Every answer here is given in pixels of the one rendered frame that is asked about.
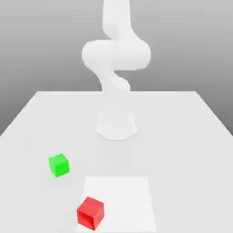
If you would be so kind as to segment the small green cube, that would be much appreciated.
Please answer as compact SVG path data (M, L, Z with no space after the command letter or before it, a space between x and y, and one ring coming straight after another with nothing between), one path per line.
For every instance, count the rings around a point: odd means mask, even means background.
M51 172L60 177L70 171L69 161L63 153L48 158Z

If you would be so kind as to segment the small red cube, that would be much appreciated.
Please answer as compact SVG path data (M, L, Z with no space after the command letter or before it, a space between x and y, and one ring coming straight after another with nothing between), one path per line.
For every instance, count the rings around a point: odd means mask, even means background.
M105 216L104 203L87 197L77 209L77 222L95 231Z

